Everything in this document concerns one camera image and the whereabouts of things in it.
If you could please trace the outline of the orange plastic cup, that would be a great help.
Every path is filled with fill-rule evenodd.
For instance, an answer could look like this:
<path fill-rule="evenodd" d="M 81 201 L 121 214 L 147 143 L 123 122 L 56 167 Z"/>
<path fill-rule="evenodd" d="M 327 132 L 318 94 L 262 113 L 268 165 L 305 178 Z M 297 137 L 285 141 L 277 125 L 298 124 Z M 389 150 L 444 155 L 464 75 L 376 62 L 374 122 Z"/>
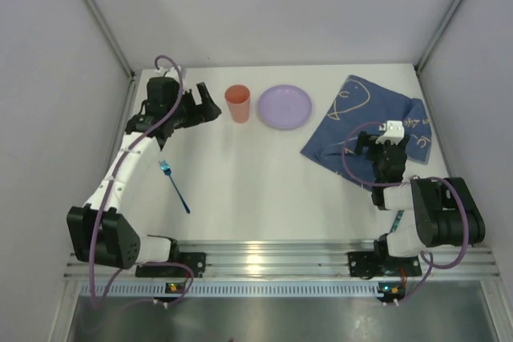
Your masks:
<path fill-rule="evenodd" d="M 250 90 L 244 85 L 230 86 L 224 92 L 224 99 L 232 119 L 236 123 L 246 123 L 250 112 Z"/>

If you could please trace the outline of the blue fish-print cloth napkin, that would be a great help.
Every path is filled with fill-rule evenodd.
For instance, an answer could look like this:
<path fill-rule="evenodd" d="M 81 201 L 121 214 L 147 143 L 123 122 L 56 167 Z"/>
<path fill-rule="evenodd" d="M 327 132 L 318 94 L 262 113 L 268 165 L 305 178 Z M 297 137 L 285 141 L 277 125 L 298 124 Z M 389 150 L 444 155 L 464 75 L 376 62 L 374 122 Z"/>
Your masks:
<path fill-rule="evenodd" d="M 356 75 L 350 75 L 344 81 L 301 154 L 368 191 L 369 186 L 350 178 L 342 161 L 347 162 L 349 169 L 359 179 L 373 181 L 371 162 L 364 155 L 353 154 L 357 141 L 355 128 L 364 123 L 372 123 L 372 126 L 364 130 L 377 134 L 378 125 L 388 120 L 401 121 L 405 133 L 410 136 L 406 146 L 408 160 L 427 164 L 432 130 L 423 101 L 388 90 Z"/>

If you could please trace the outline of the blue metallic fork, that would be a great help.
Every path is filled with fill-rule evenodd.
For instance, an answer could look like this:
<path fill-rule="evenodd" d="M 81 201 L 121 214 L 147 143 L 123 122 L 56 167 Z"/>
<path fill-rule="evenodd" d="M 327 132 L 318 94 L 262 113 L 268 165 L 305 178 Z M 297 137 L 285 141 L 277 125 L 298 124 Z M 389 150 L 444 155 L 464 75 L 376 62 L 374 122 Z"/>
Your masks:
<path fill-rule="evenodd" d="M 190 210 L 188 204 L 186 203 L 184 197 L 180 193 L 180 190 L 177 187 L 176 182 L 174 181 L 174 179 L 172 177 L 172 169 L 170 168 L 170 165 L 168 164 L 168 162 L 165 159 L 161 159 L 159 161 L 159 165 L 160 165 L 161 171 L 169 178 L 173 188 L 175 189 L 176 194 L 178 195 L 178 197 L 180 199 L 180 202 L 182 203 L 182 205 L 184 207 L 185 212 L 187 214 L 190 214 L 191 210 Z"/>

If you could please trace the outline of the teal-handled metal spoon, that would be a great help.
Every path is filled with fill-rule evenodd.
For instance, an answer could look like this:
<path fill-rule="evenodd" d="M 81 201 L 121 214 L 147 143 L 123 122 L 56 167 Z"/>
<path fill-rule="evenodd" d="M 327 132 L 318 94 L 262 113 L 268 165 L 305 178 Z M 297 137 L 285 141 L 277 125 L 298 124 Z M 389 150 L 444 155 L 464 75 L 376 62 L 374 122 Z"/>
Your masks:
<path fill-rule="evenodd" d="M 392 223 L 392 226 L 390 228 L 390 232 L 395 232 L 397 229 L 398 229 L 398 226 L 401 222 L 401 219 L 403 217 L 403 214 L 404 214 L 404 211 L 398 211 L 395 218 L 394 218 L 394 221 Z"/>

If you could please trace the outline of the purple plastic plate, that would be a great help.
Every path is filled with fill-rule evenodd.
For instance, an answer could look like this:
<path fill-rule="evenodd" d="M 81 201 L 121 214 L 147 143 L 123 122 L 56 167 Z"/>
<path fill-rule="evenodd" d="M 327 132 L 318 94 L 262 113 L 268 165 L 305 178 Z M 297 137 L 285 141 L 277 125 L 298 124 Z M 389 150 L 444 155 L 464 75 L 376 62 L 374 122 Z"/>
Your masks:
<path fill-rule="evenodd" d="M 309 120 L 313 102 L 294 85 L 276 85 L 262 93 L 257 103 L 258 115 L 267 126 L 278 130 L 295 130 Z"/>

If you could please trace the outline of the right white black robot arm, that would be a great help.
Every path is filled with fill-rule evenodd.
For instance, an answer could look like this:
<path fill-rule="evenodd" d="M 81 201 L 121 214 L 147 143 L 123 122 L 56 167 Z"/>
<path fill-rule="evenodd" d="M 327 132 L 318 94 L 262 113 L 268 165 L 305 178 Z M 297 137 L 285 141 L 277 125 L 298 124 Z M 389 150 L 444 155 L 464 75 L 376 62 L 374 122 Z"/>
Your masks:
<path fill-rule="evenodd" d="M 415 257 L 435 247 L 451 245 L 465 252 L 482 243 L 486 226 L 472 194 L 461 177 L 402 180 L 406 169 L 407 135 L 358 134 L 354 152 L 366 154 L 374 181 L 371 198 L 380 210 L 401 211 L 406 223 L 374 241 L 379 260 Z"/>

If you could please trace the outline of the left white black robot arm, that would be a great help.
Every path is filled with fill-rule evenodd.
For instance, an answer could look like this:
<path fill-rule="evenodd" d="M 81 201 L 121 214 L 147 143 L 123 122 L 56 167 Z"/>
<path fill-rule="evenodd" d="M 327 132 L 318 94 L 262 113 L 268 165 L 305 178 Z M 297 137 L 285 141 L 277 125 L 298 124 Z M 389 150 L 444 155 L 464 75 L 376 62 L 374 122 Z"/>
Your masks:
<path fill-rule="evenodd" d="M 112 268 L 129 269 L 148 262 L 172 262 L 179 254 L 175 239 L 156 235 L 155 211 L 131 210 L 143 177 L 156 165 L 174 131 L 217 119 L 220 108 L 205 83 L 182 91 L 176 76 L 158 76 L 147 82 L 147 97 L 127 122 L 121 147 L 94 194 L 81 207 L 67 213 L 67 226 L 77 260 Z"/>

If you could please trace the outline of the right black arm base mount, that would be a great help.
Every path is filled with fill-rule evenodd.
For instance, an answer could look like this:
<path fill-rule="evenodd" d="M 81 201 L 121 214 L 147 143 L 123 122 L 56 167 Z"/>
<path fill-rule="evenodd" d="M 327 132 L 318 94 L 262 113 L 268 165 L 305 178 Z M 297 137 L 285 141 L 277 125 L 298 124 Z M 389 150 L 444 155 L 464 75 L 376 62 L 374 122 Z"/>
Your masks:
<path fill-rule="evenodd" d="M 352 251 L 347 254 L 349 274 L 364 280 L 374 277 L 418 277 L 422 269 L 418 257 L 378 256 L 374 251 Z"/>

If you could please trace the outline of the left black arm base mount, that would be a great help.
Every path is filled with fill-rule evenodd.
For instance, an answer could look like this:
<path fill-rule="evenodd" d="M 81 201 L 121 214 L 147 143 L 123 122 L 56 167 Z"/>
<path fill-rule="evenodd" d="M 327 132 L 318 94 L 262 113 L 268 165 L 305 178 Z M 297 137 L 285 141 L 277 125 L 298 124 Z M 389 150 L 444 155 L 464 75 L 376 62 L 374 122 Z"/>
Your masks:
<path fill-rule="evenodd" d="M 207 254 L 204 252 L 181 252 L 176 261 L 150 262 L 139 265 L 137 278 L 185 278 L 201 277 L 206 268 Z"/>

